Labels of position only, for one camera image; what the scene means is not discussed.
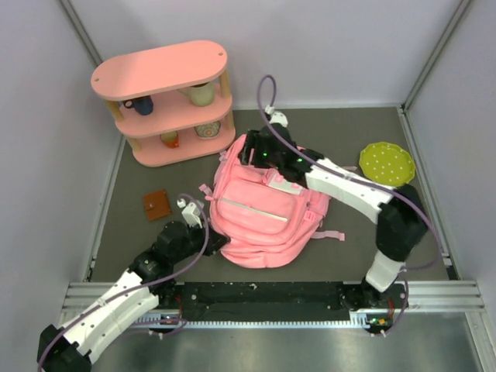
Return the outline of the pink student backpack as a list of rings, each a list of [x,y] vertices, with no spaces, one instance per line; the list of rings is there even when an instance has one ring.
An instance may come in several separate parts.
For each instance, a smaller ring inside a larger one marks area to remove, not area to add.
[[[344,241],[344,233],[320,229],[328,195],[291,184],[275,169],[240,163],[245,138],[220,154],[213,186],[199,188],[210,203],[211,226],[230,239],[220,253],[241,267],[275,268],[293,261],[311,239]]]

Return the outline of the brown leather wallet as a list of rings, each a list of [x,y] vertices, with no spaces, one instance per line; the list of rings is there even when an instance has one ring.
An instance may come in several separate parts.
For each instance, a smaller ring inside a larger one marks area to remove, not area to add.
[[[171,214],[171,207],[165,189],[143,196],[143,207],[149,222],[162,219]]]

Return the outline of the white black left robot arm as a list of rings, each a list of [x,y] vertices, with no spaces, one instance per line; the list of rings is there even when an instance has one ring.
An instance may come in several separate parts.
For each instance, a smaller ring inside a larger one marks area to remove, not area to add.
[[[209,224],[173,221],[121,277],[81,314],[40,334],[39,371],[90,371],[104,350],[148,311],[175,300],[175,265],[211,256],[230,241]]]

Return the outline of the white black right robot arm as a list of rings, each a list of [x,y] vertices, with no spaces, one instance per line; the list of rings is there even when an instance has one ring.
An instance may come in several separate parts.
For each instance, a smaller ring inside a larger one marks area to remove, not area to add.
[[[343,300],[352,310],[382,305],[405,270],[412,249],[427,232],[425,211],[415,187],[387,188],[347,171],[318,151],[299,148],[281,124],[247,132],[240,163],[275,169],[286,181],[328,195],[365,215],[375,226],[377,252],[357,294]]]

